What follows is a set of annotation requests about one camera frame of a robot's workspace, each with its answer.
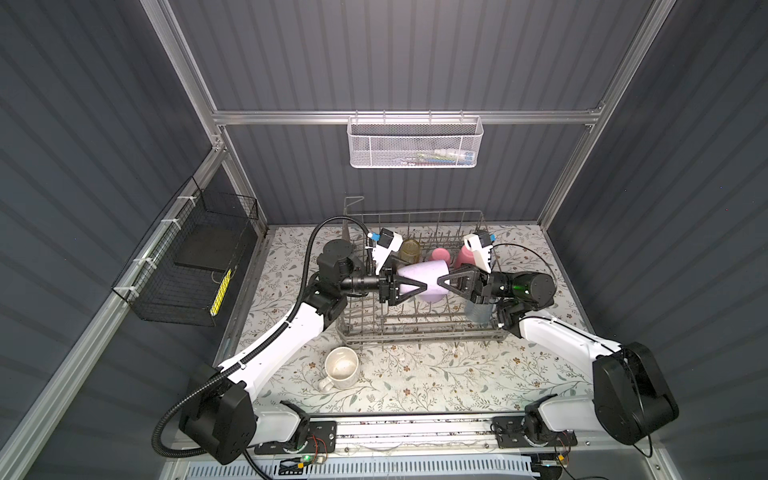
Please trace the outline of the small lilac plastic cup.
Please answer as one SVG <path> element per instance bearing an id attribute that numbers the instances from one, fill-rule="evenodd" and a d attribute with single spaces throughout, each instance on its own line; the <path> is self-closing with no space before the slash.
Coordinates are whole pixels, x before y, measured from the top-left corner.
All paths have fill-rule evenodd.
<path id="1" fill-rule="evenodd" d="M 417 298 L 424 302 L 438 302 L 448 295 L 448 291 L 437 283 L 437 279 L 449 273 L 444 260 L 433 260 L 399 267 L 397 274 L 401 277 L 424 283 L 427 288 Z"/>

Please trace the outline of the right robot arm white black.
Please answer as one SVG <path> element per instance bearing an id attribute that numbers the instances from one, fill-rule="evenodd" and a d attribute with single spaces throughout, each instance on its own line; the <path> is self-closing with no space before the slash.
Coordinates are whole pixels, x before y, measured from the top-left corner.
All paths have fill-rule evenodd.
<path id="1" fill-rule="evenodd" d="M 520 429 L 531 444 L 547 446 L 560 433 L 603 431 L 634 445 L 679 417 L 648 347 L 602 338 L 546 314 L 556 293 L 551 275 L 465 266 L 437 283 L 472 303 L 495 304 L 504 330 L 563 358 L 590 380 L 588 395 L 547 394 L 526 406 Z"/>

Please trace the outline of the white ceramic mug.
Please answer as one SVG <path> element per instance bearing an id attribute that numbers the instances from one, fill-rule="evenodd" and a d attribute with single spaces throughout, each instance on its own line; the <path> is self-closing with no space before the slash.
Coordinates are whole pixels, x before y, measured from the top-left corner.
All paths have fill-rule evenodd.
<path id="1" fill-rule="evenodd" d="M 324 363 L 325 377 L 318 383 L 318 390 L 349 389 L 359 380 L 361 364 L 357 353 L 349 347 L 332 350 Z"/>

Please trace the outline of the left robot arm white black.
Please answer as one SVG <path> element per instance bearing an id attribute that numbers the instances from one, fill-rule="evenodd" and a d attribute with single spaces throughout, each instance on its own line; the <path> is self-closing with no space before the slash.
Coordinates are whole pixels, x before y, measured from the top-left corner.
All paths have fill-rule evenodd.
<path id="1" fill-rule="evenodd" d="M 165 458 L 208 454 L 227 465 L 248 458 L 259 445 L 301 450 L 310 431 L 310 416 L 282 401 L 273 407 L 253 402 L 273 375 L 304 345 L 323 333 L 345 310 L 348 299 L 375 292 L 398 305 L 422 293 L 423 282 L 399 275 L 396 258 L 400 234 L 383 228 L 358 227 L 366 244 L 364 259 L 344 239 L 312 254 L 321 230 L 314 227 L 304 253 L 297 298 L 288 313 L 238 354 L 216 367 L 205 366 L 190 380 L 188 393 L 158 420 L 151 447 Z"/>

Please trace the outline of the blue transparent cup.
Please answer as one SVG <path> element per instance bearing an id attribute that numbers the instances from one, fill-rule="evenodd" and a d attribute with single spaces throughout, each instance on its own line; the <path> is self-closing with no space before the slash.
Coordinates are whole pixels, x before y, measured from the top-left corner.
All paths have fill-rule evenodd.
<path id="1" fill-rule="evenodd" d="M 465 304 L 464 315 L 472 324 L 488 327 L 492 323 L 493 311 L 493 304 L 477 304 L 467 301 Z"/>

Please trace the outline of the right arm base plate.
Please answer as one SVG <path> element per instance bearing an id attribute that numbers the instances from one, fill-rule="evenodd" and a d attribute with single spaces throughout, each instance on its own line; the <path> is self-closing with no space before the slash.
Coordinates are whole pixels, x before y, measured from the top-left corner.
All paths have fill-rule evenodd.
<path id="1" fill-rule="evenodd" d="M 570 448 L 578 444 L 573 431 L 553 431 L 533 415 L 493 417 L 490 430 L 500 448 Z"/>

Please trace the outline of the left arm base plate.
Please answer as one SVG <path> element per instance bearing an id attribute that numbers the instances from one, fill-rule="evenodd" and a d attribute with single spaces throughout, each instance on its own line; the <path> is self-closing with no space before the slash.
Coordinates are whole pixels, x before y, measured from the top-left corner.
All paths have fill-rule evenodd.
<path id="1" fill-rule="evenodd" d="M 298 430 L 286 442 L 266 442 L 251 445 L 248 450 L 255 455 L 333 453 L 338 423 L 335 421 L 310 420 L 299 425 Z"/>

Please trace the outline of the yellow transparent cup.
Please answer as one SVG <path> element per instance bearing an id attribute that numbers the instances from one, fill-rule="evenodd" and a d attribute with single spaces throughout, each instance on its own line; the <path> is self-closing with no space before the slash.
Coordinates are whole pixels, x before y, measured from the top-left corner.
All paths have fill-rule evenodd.
<path id="1" fill-rule="evenodd" d="M 419 263 L 421 261 L 421 245 L 415 239 L 407 239 L 401 245 L 398 256 L 408 264 Z"/>

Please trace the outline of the pink plastic cup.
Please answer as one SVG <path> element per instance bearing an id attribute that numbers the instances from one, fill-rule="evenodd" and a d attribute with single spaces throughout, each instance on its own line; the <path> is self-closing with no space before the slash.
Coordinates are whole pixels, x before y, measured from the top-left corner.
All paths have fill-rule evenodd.
<path id="1" fill-rule="evenodd" d="M 446 248 L 438 247 L 430 252 L 429 258 L 431 261 L 443 261 L 447 265 L 451 264 L 451 252 Z"/>
<path id="2" fill-rule="evenodd" d="M 467 247 L 466 245 L 463 245 L 458 252 L 455 262 L 454 262 L 454 269 L 461 268 L 464 265 L 474 265 L 474 254 L 472 250 Z"/>

